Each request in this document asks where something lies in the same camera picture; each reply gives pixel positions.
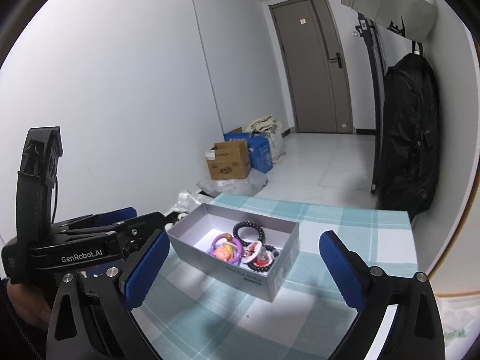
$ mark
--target black beaded bracelet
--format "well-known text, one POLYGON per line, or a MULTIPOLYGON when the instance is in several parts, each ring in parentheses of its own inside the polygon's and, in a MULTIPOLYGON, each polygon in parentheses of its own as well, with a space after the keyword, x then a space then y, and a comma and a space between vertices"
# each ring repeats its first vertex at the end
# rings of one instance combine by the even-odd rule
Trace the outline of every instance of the black beaded bracelet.
MULTIPOLYGON (((234 227, 233 227, 233 236, 238 239, 240 241, 240 243, 242 244, 242 246, 244 248, 246 248, 250 243, 247 242, 247 241, 244 241, 242 238, 240 238, 240 235, 239 235, 239 230, 241 228, 244 228, 244 227, 251 227, 252 229, 255 229, 256 231, 258 231, 258 241, 260 241, 262 244, 265 242, 265 232, 263 231, 263 229, 260 227, 260 225, 254 223, 254 222, 250 222, 250 221, 246 221, 246 222, 239 222, 237 223, 234 227)), ((261 273, 264 273, 264 272, 267 272, 273 265, 273 263, 275 262, 275 259, 279 256, 280 252, 272 245, 265 245, 263 244, 263 246, 265 246, 265 249, 267 249, 269 252, 272 253, 272 262, 266 266, 257 266, 255 265, 253 262, 249 262, 247 264, 247 266, 252 270, 252 271, 255 271, 255 272, 261 272, 261 273)))

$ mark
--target robotic arm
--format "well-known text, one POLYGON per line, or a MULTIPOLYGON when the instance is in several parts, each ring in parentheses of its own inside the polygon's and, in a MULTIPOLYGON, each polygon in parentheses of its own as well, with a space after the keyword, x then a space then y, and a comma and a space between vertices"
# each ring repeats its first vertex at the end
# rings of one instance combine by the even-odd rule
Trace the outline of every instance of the robotic arm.
MULTIPOLYGON (((161 360, 131 310, 143 303, 170 251, 168 220, 160 212, 137 217, 129 207, 51 224, 62 154, 59 127, 29 130, 18 172, 17 237, 2 250, 12 283, 39 287, 52 307, 47 360, 161 360), (76 274, 105 263, 98 277, 76 274)), ((347 305, 358 311, 329 360, 364 359, 391 304, 397 313, 378 360, 445 359, 424 273, 408 279, 369 268, 332 231, 322 234, 319 249, 347 305)))

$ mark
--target doll face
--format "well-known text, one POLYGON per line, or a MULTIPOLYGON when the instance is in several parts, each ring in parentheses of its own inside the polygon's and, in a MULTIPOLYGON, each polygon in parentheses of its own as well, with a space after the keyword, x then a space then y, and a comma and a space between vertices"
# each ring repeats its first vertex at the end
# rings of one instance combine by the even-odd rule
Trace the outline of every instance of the doll face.
POLYGON ((228 261, 229 259, 233 258, 232 254, 229 252, 229 250, 224 247, 224 246, 219 246, 215 249, 214 251, 215 257, 223 260, 223 261, 228 261))

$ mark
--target gray box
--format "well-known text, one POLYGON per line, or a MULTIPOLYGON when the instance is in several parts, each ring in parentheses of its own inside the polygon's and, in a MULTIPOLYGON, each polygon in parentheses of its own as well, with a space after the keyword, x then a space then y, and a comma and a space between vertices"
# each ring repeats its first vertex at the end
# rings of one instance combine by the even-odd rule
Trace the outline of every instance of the gray box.
MULTIPOLYGON (((258 233, 251 228, 239 231, 242 239, 255 241, 258 233)), ((168 235, 178 256, 191 266, 225 284, 257 298, 273 302, 299 253, 297 222, 252 214, 231 208, 202 204, 174 225, 168 235), (232 233, 238 222, 252 221, 265 231, 265 242, 280 251, 267 273, 224 262, 207 253, 213 239, 221 233, 232 233)))

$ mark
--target blue gripper pad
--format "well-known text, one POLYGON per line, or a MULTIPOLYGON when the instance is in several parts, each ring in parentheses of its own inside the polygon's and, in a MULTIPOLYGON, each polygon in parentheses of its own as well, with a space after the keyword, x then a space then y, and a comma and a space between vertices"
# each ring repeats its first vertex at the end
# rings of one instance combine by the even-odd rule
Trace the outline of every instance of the blue gripper pad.
POLYGON ((131 311, 140 307, 152 287, 165 259, 170 252, 170 240, 163 231, 152 243, 146 253, 125 281, 125 307, 131 311))
POLYGON ((349 250, 331 230, 320 236, 318 247, 346 304, 360 312, 365 305, 365 295, 362 282, 347 257, 349 250))
POLYGON ((137 211, 133 207, 123 208, 121 210, 105 212, 95 218, 95 226, 109 226, 114 223, 136 218, 137 211))

